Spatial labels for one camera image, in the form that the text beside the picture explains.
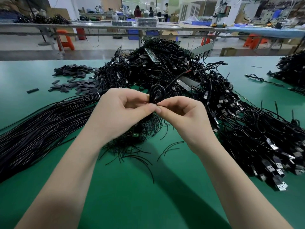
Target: green table surface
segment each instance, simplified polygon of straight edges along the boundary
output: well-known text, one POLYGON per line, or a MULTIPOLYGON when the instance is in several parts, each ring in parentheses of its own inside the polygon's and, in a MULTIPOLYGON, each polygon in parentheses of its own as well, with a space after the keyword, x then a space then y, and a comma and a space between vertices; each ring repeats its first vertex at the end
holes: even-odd
MULTIPOLYGON (((255 73, 266 80, 280 83, 266 75, 269 70, 276 70, 279 58, 209 57, 206 61, 223 59, 229 65, 220 65, 218 70, 223 76, 230 72, 228 79, 233 83, 234 90, 257 106, 263 100, 263 107, 270 110, 275 111, 276 101, 279 114, 288 120, 293 109, 295 118, 304 126, 305 96, 244 76, 255 73)), ((0 62, 0 128, 47 104, 74 95, 74 91, 47 91, 55 79, 60 79, 61 83, 67 80, 65 77, 54 78, 54 68, 74 63, 101 67, 104 62, 0 62), (40 91, 26 93, 33 88, 40 91)), ((79 228, 230 228, 204 167, 185 143, 175 146, 180 150, 172 150, 156 162, 168 145, 182 141, 172 126, 166 137, 160 140, 165 132, 164 127, 154 138, 141 145, 144 151, 151 152, 144 157, 153 163, 151 169, 155 184, 146 167, 137 160, 125 159, 123 164, 116 160, 105 166, 113 159, 112 154, 106 154, 97 161, 79 228)), ((13 228, 16 225, 70 144, 54 149, 36 165, 0 184, 0 228, 13 228)), ((288 189, 283 192, 273 191, 257 178, 251 180, 295 229, 304 228, 305 175, 288 173, 284 178, 288 189)))

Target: person's left hand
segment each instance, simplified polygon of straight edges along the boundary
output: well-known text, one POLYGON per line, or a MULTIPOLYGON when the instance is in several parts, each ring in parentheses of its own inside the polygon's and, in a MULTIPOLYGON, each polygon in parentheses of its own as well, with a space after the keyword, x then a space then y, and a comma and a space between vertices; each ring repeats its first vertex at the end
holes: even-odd
POLYGON ((149 95, 129 88, 112 88, 101 96, 84 130, 99 146, 119 137, 156 110, 149 95))

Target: pile of cables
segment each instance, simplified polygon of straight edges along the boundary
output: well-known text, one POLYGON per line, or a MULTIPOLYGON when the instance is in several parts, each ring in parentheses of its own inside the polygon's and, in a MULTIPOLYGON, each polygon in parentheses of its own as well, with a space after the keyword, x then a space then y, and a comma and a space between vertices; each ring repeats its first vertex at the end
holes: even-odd
POLYGON ((277 64, 278 72, 268 72, 268 75, 292 85, 290 91, 305 96, 305 50, 282 57, 277 64))
POLYGON ((65 19, 60 14, 56 14, 54 17, 45 17, 39 14, 32 17, 21 16, 18 17, 18 19, 14 21, 14 23, 57 24, 57 25, 71 24, 70 21, 65 19))
MULTIPOLYGON (((156 38, 147 40, 129 55, 119 48, 111 61, 95 69, 91 79, 98 84, 97 87, 89 85, 88 94, 69 100, 75 105, 68 104, 66 100, 60 102, 62 104, 56 103, 24 119, 22 124, 0 136, 0 157, 4 161, 0 170, 5 177, 2 180, 41 159, 54 146, 63 143, 74 129, 84 125, 98 101, 98 94, 109 88, 134 88, 147 90, 149 102, 155 104, 171 96, 188 96, 201 101, 214 132, 240 167, 275 189, 285 190, 287 185, 282 177, 286 171, 295 174, 304 172, 304 129, 293 117, 289 122, 280 117, 277 110, 272 112, 242 101, 227 76, 223 77, 218 71, 218 66, 226 63, 205 63, 206 56, 207 53, 194 55, 172 41, 156 38), (75 118, 81 118, 76 126, 75 118), (65 123, 59 125, 59 119, 65 123), (38 125, 43 125, 45 131, 36 132, 38 125)), ((82 78, 79 79, 73 82, 82 83, 82 78)), ((113 160, 118 158, 120 162, 126 157, 134 158, 149 169, 151 162, 139 156, 149 152, 142 151, 139 145, 162 127, 168 130, 168 126, 158 115, 152 114, 105 145, 103 154, 111 152, 115 156, 113 160)))

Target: forearm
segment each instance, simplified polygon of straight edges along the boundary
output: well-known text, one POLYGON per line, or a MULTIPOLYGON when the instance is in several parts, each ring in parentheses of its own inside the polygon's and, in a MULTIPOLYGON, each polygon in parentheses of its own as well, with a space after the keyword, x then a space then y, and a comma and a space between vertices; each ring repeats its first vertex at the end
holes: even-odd
POLYGON ((217 139, 197 150, 232 228, 292 228, 217 139))
POLYGON ((100 143, 86 127, 71 144, 16 228, 77 228, 100 143))

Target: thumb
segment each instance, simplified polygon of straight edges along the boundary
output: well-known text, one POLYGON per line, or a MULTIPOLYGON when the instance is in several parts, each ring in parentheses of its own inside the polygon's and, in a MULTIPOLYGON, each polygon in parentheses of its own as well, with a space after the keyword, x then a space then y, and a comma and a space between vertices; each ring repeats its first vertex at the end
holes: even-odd
POLYGON ((149 114, 153 113, 156 108, 157 105, 155 104, 144 104, 138 108, 127 111, 127 113, 129 114, 132 123, 136 124, 144 117, 147 117, 149 114))
POLYGON ((158 108, 161 109, 161 111, 157 112, 158 115, 176 128, 176 124, 181 120, 183 116, 180 116, 177 113, 174 113, 173 111, 162 106, 158 106, 158 108))

